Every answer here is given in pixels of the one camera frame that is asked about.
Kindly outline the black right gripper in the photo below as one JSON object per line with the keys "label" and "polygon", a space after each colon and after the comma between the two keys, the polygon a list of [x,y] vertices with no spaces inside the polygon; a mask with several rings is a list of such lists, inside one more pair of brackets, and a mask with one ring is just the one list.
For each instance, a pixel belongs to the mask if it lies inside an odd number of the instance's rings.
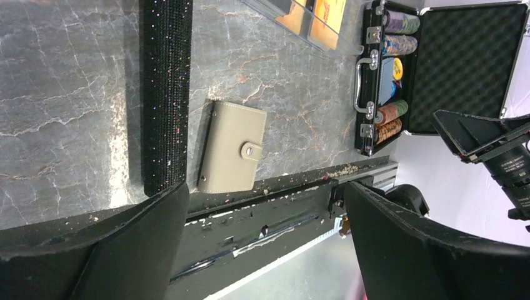
{"label": "black right gripper", "polygon": [[529,115],[495,119],[438,110],[432,125],[453,155],[484,163],[514,206],[508,218],[529,220]]}

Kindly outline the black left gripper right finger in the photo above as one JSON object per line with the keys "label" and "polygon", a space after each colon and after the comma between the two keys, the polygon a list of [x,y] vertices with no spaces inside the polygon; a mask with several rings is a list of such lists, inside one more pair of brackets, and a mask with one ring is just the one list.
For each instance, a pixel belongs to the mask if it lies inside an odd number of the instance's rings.
{"label": "black left gripper right finger", "polygon": [[529,248],[439,224],[357,182],[344,188],[369,299],[528,299]]}

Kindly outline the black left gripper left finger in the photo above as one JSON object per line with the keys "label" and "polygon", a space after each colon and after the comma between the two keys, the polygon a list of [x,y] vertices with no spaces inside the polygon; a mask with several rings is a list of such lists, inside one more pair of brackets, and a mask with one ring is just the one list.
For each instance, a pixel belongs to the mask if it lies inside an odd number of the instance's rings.
{"label": "black left gripper left finger", "polygon": [[1,242],[2,299],[163,299],[188,212],[187,184],[82,229]]}

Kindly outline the beige leather card holder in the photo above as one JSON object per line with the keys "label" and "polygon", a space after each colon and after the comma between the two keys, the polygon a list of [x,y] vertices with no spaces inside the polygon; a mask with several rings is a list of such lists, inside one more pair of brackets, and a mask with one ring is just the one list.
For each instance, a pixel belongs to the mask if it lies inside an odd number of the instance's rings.
{"label": "beige leather card holder", "polygon": [[216,101],[204,148],[197,189],[221,194],[253,188],[263,152],[267,112]]}

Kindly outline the clear acrylic card tray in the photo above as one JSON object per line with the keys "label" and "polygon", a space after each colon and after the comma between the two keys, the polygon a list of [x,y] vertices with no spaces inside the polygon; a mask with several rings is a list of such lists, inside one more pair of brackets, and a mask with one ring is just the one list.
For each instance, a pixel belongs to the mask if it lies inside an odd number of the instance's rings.
{"label": "clear acrylic card tray", "polygon": [[363,53],[363,1],[244,1],[312,47],[330,56]]}

